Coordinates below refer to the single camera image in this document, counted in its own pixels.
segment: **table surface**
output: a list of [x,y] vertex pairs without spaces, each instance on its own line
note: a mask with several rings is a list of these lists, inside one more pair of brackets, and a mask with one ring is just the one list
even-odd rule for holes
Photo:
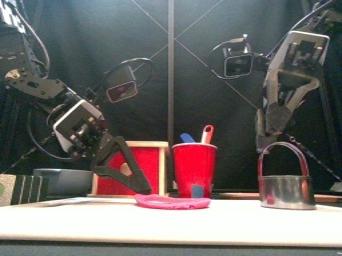
[[198,210],[142,208],[132,198],[71,198],[0,208],[0,240],[342,248],[342,208],[263,208],[211,200]]

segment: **black curtain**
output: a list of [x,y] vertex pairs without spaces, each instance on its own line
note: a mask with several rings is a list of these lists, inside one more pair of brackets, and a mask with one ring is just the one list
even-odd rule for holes
[[[219,148],[215,188],[257,189],[255,112],[262,106],[265,74],[254,72],[226,83],[207,67],[210,61],[221,60],[209,56],[219,43],[243,34],[253,51],[267,54],[303,16],[301,1],[175,0],[174,56],[167,48],[167,0],[24,2],[51,55],[50,77],[63,80],[80,95],[122,61],[148,57],[155,62],[155,77],[138,96],[102,104],[111,133],[126,140],[167,141],[168,58],[174,58],[174,143],[181,142],[183,132],[199,140],[203,127],[214,125],[213,144]],[[35,51],[42,56],[36,44]],[[333,160],[322,111],[317,90],[301,106],[289,132],[329,165]],[[40,153],[36,157],[46,159]],[[273,158],[270,171],[298,172],[290,154],[282,152]],[[32,161],[26,171],[46,164]],[[315,188],[327,189],[334,180],[315,161],[309,159],[309,164]],[[74,167],[58,162],[50,165]]]

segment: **bucket handle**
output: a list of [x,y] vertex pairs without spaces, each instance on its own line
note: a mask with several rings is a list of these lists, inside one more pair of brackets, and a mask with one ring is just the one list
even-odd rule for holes
[[299,164],[301,164],[301,169],[302,169],[302,174],[303,176],[309,176],[309,168],[307,168],[307,163],[306,163],[306,159],[305,159],[305,155],[302,153],[302,151],[298,149],[297,146],[294,146],[293,144],[290,144],[289,142],[274,142],[271,143],[262,151],[261,155],[259,155],[259,159],[258,159],[258,176],[262,176],[262,169],[263,169],[263,155],[267,154],[270,152],[270,148],[275,145],[281,145],[285,146],[287,148],[290,148],[293,150],[293,152],[297,154],[298,159],[299,159]]

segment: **silver pail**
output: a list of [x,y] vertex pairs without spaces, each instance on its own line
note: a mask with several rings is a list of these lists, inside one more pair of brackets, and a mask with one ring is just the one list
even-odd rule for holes
[[[263,155],[270,148],[281,145],[291,149],[297,154],[302,169],[302,175],[270,175],[263,176]],[[258,160],[258,180],[261,205],[269,208],[314,210],[315,199],[311,187],[311,177],[303,153],[287,142],[275,142],[262,151]]]

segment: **red cup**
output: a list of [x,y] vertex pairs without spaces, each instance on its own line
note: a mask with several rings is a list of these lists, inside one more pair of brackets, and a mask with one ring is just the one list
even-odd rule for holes
[[182,143],[172,147],[179,197],[211,197],[218,148],[205,143]]

